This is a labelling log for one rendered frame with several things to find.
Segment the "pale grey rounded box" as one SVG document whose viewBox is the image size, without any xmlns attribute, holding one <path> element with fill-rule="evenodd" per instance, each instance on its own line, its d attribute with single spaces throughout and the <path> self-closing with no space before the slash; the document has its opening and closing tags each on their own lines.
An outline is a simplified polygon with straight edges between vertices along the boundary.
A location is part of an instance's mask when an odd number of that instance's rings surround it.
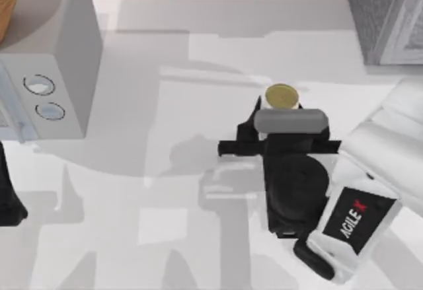
<svg viewBox="0 0 423 290">
<path fill-rule="evenodd" d="M 260 133 L 320 133 L 329 125 L 327 115 L 319 109 L 259 110 L 254 127 Z"/>
</svg>

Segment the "pale microwave oven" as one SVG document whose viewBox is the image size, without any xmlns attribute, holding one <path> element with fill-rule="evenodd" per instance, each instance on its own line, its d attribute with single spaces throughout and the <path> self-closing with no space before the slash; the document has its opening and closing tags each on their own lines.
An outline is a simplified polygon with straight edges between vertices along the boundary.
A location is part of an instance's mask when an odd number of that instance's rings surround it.
<svg viewBox="0 0 423 290">
<path fill-rule="evenodd" d="M 84 138 L 102 49 L 93 0 L 17 0 L 0 44 L 0 140 Z M 35 74 L 49 77 L 56 90 L 27 91 L 23 78 Z M 48 102 L 65 109 L 62 120 L 36 113 Z"/>
</svg>

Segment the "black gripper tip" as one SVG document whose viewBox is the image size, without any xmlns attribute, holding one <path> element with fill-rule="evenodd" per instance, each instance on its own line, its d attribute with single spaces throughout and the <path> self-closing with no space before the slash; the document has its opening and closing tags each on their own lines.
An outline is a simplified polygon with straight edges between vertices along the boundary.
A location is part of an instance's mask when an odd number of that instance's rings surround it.
<svg viewBox="0 0 423 290">
<path fill-rule="evenodd" d="M 0 141 L 0 227 L 16 227 L 28 217 L 9 175 L 5 150 Z"/>
</svg>

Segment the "large-marked microwave knob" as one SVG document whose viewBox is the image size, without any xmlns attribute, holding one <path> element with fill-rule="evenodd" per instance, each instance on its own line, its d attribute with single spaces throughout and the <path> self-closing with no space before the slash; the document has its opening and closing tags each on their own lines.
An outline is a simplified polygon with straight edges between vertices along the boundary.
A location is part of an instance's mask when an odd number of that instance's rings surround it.
<svg viewBox="0 0 423 290">
<path fill-rule="evenodd" d="M 38 96 L 48 96 L 56 90 L 55 83 L 49 77 L 41 74 L 24 77 L 23 85 L 27 91 Z"/>
</svg>

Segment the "grey cabinet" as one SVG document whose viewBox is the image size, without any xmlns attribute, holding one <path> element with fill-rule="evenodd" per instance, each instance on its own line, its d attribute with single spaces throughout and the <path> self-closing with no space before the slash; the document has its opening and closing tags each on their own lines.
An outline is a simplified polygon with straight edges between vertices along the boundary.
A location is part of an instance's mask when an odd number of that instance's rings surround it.
<svg viewBox="0 0 423 290">
<path fill-rule="evenodd" d="M 348 0 L 366 65 L 423 65 L 423 0 Z"/>
</svg>

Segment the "small-marked microwave knob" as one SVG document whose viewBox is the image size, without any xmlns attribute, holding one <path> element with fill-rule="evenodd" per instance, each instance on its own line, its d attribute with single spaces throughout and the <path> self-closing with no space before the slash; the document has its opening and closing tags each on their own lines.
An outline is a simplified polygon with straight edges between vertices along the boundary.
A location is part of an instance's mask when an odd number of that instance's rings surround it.
<svg viewBox="0 0 423 290">
<path fill-rule="evenodd" d="M 35 111 L 45 120 L 57 121 L 65 117 L 65 109 L 55 102 L 38 104 L 35 106 Z"/>
</svg>

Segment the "white bottle with yellow cap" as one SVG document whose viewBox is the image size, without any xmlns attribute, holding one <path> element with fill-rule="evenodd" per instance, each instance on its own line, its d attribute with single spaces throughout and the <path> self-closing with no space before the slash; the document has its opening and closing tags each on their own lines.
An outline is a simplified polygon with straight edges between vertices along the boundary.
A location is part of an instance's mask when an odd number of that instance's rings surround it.
<svg viewBox="0 0 423 290">
<path fill-rule="evenodd" d="M 273 109 L 301 108 L 298 91 L 291 85 L 277 83 L 270 85 L 264 92 L 264 99 Z"/>
</svg>

